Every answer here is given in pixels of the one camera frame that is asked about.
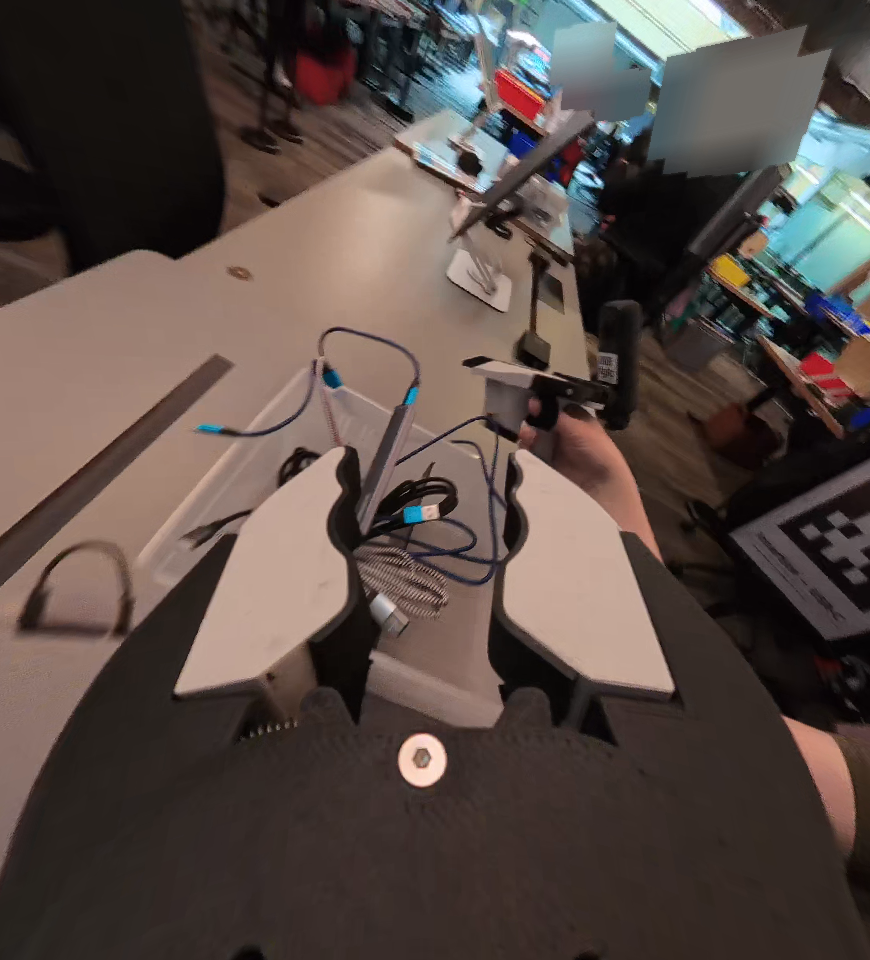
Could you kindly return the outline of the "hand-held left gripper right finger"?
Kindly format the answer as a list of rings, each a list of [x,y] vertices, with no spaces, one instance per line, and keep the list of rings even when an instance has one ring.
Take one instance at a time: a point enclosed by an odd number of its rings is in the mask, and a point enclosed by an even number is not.
[[[569,728],[592,726],[601,695],[670,703],[676,684],[618,524],[522,449],[506,498],[488,638],[502,703],[540,690]]]

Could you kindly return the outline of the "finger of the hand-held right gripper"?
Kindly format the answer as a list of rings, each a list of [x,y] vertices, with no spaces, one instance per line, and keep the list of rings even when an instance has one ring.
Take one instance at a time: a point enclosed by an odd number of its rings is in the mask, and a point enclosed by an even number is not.
[[[529,403],[553,388],[556,377],[530,366],[486,356],[464,360],[464,368],[484,381],[484,415],[505,439],[519,440],[530,416]]]

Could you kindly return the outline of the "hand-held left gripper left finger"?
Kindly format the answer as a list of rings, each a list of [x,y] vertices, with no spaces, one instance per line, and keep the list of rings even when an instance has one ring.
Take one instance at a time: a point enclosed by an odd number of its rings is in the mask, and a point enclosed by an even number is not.
[[[330,450],[180,579],[194,632],[177,700],[252,694],[287,719],[323,689],[360,720],[376,646],[355,557],[361,488],[357,451]]]

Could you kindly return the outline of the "clear plastic bin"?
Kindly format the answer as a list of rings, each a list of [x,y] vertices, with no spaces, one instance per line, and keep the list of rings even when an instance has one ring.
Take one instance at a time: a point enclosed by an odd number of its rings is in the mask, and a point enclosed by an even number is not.
[[[341,387],[330,392],[351,446],[359,456],[361,484],[390,419],[390,411],[362,394]],[[163,522],[138,557],[138,568],[157,597],[143,623],[172,630],[177,666],[168,669],[173,698],[182,703],[216,702],[237,697],[261,704],[262,713],[278,719],[256,695],[180,701],[173,690],[189,653],[194,610],[185,597],[173,595],[178,582],[225,535],[237,534],[255,508],[279,488],[312,467],[329,447],[320,401],[283,431],[265,438],[234,439],[221,458]],[[410,620],[403,638],[384,638],[375,622],[366,694],[423,716],[432,724],[467,729],[494,726],[503,710],[500,681],[488,659],[492,606],[489,585],[451,584],[445,613],[435,621]]]

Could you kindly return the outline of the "grey usb hub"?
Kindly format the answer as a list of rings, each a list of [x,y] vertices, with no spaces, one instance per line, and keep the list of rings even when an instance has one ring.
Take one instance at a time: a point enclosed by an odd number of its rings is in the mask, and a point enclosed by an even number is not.
[[[356,517],[363,538],[367,539],[386,495],[415,420],[414,402],[405,401],[393,409],[380,444],[369,466],[361,489]]]

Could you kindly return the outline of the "person's right forearm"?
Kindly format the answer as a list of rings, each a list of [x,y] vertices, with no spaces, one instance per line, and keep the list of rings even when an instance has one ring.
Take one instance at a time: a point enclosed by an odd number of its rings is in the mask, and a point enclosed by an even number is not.
[[[664,557],[650,525],[637,486],[621,486],[599,502],[619,528],[639,537],[661,562]],[[844,858],[853,852],[857,838],[857,800],[848,763],[837,739],[825,731],[784,718],[821,798],[836,845]]]

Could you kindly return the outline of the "person's right hand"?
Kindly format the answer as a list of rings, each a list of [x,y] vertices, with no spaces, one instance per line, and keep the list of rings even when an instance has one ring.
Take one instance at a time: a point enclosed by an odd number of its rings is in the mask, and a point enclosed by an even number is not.
[[[583,407],[568,404],[552,431],[540,431],[525,421],[518,442],[525,450],[536,451],[539,438],[545,436],[554,439],[553,468],[599,503],[619,526],[599,500],[619,494],[623,485],[639,488],[621,450],[598,419]]]

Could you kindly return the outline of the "black pole stand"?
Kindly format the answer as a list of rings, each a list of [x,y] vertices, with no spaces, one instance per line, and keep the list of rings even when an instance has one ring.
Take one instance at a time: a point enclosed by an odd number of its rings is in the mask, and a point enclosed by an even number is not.
[[[542,247],[535,246],[529,254],[529,263],[532,268],[532,288],[529,304],[528,331],[533,337],[538,338],[539,300],[545,279],[549,273],[551,259]]]

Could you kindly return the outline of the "white monitor stand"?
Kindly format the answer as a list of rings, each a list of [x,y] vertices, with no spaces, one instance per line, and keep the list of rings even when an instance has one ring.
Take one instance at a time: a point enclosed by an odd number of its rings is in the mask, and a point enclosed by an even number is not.
[[[446,278],[483,304],[499,313],[507,313],[511,306],[512,280],[504,273],[501,262],[493,259],[486,242],[471,231],[459,234]]]

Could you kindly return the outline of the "grey tilted monitor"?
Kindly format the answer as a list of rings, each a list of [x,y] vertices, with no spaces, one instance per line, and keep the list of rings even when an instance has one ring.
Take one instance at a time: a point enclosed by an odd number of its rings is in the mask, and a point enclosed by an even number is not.
[[[503,202],[514,198],[535,176],[544,173],[573,141],[587,135],[595,126],[597,118],[591,111],[573,111],[558,129],[502,174],[487,191],[462,194],[452,211],[449,242],[465,237]]]

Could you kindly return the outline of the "blue storage bin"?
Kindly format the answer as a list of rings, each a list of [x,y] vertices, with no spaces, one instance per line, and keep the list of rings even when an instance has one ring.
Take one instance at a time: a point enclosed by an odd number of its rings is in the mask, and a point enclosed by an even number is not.
[[[807,315],[818,323],[834,326],[850,336],[870,339],[870,323],[844,297],[811,291],[803,307]]]

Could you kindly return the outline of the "black white printed tag board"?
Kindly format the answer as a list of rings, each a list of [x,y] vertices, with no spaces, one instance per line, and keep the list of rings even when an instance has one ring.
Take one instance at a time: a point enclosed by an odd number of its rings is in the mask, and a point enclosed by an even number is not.
[[[870,459],[729,536],[822,640],[870,634]]]

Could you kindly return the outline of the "red storage bin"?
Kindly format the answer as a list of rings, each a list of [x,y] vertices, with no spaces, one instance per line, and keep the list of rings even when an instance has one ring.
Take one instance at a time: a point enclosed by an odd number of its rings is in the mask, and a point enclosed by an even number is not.
[[[512,114],[526,124],[542,125],[542,117],[549,102],[543,93],[504,67],[495,69],[493,83],[502,111]]]

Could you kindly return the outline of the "red floor bin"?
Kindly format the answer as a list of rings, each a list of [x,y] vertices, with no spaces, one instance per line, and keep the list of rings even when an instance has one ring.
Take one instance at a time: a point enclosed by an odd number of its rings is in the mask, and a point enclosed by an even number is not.
[[[357,66],[357,49],[349,41],[328,51],[300,49],[296,55],[295,90],[303,101],[314,106],[337,106],[351,94]]]

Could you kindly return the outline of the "black chair back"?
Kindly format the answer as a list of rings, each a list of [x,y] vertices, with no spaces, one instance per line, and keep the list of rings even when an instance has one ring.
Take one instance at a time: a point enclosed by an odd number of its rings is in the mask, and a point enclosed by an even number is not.
[[[0,109],[72,273],[220,232],[225,166],[179,1],[0,1]]]

